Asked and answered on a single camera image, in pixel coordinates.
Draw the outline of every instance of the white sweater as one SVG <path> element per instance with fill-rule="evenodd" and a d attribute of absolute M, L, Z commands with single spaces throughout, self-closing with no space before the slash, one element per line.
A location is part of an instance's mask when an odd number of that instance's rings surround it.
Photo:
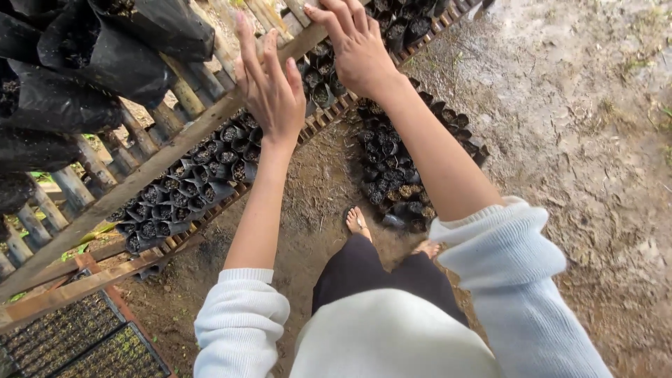
<path fill-rule="evenodd" d="M 395 289 L 322 306 L 296 341 L 291 377 L 611 377 L 550 277 L 562 252 L 540 232 L 548 219 L 516 197 L 429 237 L 460 275 L 494 356 L 473 331 L 424 299 Z M 270 377 L 290 312 L 272 270 L 223 270 L 195 322 L 203 348 L 195 378 Z"/>

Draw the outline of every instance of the black pants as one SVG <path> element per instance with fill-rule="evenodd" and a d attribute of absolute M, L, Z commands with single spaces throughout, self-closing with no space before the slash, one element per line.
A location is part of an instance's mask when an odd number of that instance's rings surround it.
<path fill-rule="evenodd" d="M 327 262 L 312 290 L 312 313 L 341 298 L 384 288 L 407 291 L 423 298 L 469 326 L 466 316 L 455 302 L 448 277 L 427 254 L 411 255 L 391 273 L 387 273 L 374 245 L 359 233 L 352 235 Z"/>

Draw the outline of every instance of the mud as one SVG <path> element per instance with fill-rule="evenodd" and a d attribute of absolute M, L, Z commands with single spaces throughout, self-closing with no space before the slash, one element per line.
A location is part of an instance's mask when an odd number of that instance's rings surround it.
<path fill-rule="evenodd" d="M 569 261 L 555 282 L 616 377 L 672 370 L 672 178 L 665 162 L 672 137 L 661 111 L 672 104 L 672 49 L 665 40 L 670 9 L 659 3 L 498 0 L 483 20 L 464 20 L 405 67 L 429 84 L 422 90 L 469 116 L 470 131 L 491 153 L 483 169 L 503 194 L 547 208 L 544 234 Z M 343 209 L 358 204 L 369 218 L 376 212 L 351 179 L 360 131 L 335 126 L 292 160 L 273 283 L 292 312 L 278 342 L 276 377 L 289 375 L 312 286 L 346 239 Z M 191 375 L 193 320 L 246 199 L 163 276 L 120 285 L 180 376 Z M 369 226 L 386 268 L 422 239 L 376 221 Z M 456 294 L 485 338 L 468 293 Z"/>

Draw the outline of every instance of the left hand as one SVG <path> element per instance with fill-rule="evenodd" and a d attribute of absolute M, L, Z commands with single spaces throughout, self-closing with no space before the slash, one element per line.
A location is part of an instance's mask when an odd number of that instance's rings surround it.
<path fill-rule="evenodd" d="M 247 109 L 263 129 L 262 151 L 280 148 L 291 153 L 306 113 L 296 61 L 287 59 L 285 77 L 278 61 L 278 31 L 272 29 L 263 41 L 264 72 L 257 60 L 254 31 L 243 12 L 236 14 L 236 32 L 241 44 L 241 55 L 235 62 L 236 81 Z"/>

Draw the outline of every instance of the hand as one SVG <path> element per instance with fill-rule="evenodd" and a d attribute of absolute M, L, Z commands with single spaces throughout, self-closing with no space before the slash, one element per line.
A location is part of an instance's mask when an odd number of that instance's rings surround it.
<path fill-rule="evenodd" d="M 327 10 L 304 5 L 306 15 L 324 26 L 336 53 L 336 73 L 346 88 L 376 100 L 405 79 L 387 55 L 378 22 L 358 0 L 321 0 Z"/>
<path fill-rule="evenodd" d="M 263 41 L 265 73 L 257 60 L 254 31 L 243 12 L 236 15 L 236 33 L 241 43 L 241 55 L 235 62 L 236 81 L 247 109 L 263 129 L 262 151 L 279 147 L 291 153 L 306 113 L 306 96 L 296 61 L 287 59 L 285 78 L 278 61 L 278 31 L 272 29 Z"/>

